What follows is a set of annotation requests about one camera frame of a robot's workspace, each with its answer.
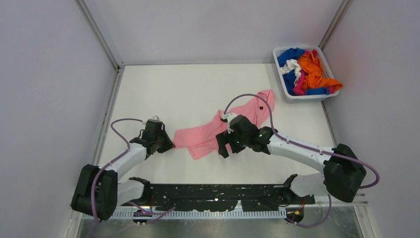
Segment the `blue t shirt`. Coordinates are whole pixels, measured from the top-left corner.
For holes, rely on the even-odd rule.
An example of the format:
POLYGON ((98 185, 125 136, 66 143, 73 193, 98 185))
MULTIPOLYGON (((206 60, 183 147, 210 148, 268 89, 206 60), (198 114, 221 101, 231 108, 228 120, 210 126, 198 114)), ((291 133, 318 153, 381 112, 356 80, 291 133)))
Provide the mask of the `blue t shirt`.
MULTIPOLYGON (((306 50, 300 48, 290 48, 280 54, 276 59, 279 63, 280 68, 284 66, 286 60, 295 59, 298 60, 300 56, 305 53, 306 50)), ((294 71, 287 73, 282 76, 282 80, 285 83, 286 92, 290 96, 309 96, 309 95, 329 95, 329 91, 326 88, 308 89, 304 91, 302 89, 302 83, 305 79, 306 73, 302 70, 302 76, 299 78, 296 85, 293 84, 295 80, 294 71)))

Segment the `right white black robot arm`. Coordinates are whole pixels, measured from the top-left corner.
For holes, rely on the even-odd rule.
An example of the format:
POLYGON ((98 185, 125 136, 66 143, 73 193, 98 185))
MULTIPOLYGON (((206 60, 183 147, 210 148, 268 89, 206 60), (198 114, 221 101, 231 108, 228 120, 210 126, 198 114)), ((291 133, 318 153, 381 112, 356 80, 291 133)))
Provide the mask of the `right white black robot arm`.
POLYGON ((356 163, 356 156, 346 145, 319 147, 302 141, 291 140, 268 126, 257 128, 245 116, 235 113, 222 115, 227 129, 216 136, 218 153, 224 158, 245 148, 254 152, 285 157, 317 171, 311 175, 293 175, 286 181, 283 198, 296 203, 307 195, 329 193, 334 198, 353 202, 367 172, 356 163))

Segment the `white plastic laundry basket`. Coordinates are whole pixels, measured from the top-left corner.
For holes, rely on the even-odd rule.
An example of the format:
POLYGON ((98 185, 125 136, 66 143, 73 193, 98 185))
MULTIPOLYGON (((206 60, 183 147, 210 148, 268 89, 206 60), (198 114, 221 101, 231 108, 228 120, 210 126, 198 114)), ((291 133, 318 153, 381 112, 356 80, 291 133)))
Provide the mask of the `white plastic laundry basket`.
POLYGON ((319 47, 315 47, 315 46, 298 46, 298 47, 277 47, 272 51, 273 57, 274 57, 274 62, 275 62, 275 66, 276 66, 276 70, 278 73, 278 90, 280 92, 280 94, 283 96, 283 98, 286 100, 287 103, 300 103, 300 102, 320 102, 323 101, 327 98, 331 98, 334 96, 337 96, 339 94, 339 91, 336 91, 333 94, 329 94, 329 95, 309 95, 309 96, 290 96, 287 92, 286 92, 286 87, 285 87, 285 83, 283 82, 283 78, 280 75, 280 66, 279 63, 277 61, 277 57, 282 54, 283 52, 285 52, 287 49, 290 48, 300 48, 303 50, 308 50, 308 51, 312 51, 312 50, 317 50, 318 54, 319 54, 319 58, 322 62, 323 68, 324 68, 324 76, 325 77, 332 77, 335 79, 335 77, 332 74, 332 71, 326 61, 326 58, 323 54, 323 52, 321 51, 321 49, 319 47))

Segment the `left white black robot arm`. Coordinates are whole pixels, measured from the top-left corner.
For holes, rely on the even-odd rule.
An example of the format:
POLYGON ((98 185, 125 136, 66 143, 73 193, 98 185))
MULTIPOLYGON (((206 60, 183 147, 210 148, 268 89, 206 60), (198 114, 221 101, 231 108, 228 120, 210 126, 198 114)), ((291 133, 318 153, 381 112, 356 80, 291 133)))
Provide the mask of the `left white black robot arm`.
POLYGON ((164 153, 175 147, 158 117, 145 122, 145 128, 131 140, 122 139, 126 149, 109 162, 85 165, 80 172, 71 200, 71 209, 95 221, 109 219, 118 206, 134 202, 147 205, 152 198, 151 183, 143 178, 120 179, 134 166, 154 153, 164 153))

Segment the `light pink t shirt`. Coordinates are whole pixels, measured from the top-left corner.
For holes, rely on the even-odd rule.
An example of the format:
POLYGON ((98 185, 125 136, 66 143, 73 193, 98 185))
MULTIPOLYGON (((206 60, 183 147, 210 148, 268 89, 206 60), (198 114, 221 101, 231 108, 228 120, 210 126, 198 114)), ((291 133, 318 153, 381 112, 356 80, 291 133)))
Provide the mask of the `light pink t shirt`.
MULTIPOLYGON (((256 142, 262 146, 262 151, 268 153, 266 145, 269 143, 269 127, 260 129, 261 124, 270 117, 275 105, 275 95, 272 90, 260 91, 253 99, 242 106, 235 107, 228 113, 243 115, 256 125, 259 134, 256 142)), ((221 120, 221 115, 226 114, 224 111, 218 111, 213 120, 205 125, 198 127, 177 130, 173 139, 175 148, 187 148, 193 159, 198 160, 212 151, 218 151, 216 135, 227 131, 227 124, 221 120)))

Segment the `white t shirt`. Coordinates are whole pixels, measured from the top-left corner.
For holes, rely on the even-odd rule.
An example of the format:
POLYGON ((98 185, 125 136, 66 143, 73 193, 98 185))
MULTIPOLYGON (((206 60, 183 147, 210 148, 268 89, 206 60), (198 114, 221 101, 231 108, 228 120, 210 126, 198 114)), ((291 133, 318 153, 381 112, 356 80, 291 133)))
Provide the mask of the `white t shirt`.
POLYGON ((296 85, 299 78, 302 76, 302 68, 300 67, 296 59, 287 59, 284 66, 280 68, 280 75, 285 75, 292 71, 294 71, 295 75, 295 80, 293 84, 296 85))

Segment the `orange t shirt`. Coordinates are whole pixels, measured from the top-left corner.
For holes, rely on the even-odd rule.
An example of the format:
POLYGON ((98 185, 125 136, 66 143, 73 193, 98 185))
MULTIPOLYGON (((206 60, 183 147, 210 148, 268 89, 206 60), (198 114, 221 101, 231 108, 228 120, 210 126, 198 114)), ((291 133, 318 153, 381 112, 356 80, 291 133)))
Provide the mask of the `orange t shirt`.
POLYGON ((323 76, 324 69, 316 51, 305 51, 305 53, 299 57, 298 64, 306 73, 302 83, 302 89, 304 91, 307 91, 308 89, 326 88, 330 93, 330 91, 339 91, 343 87, 343 84, 340 81, 332 77, 323 76))

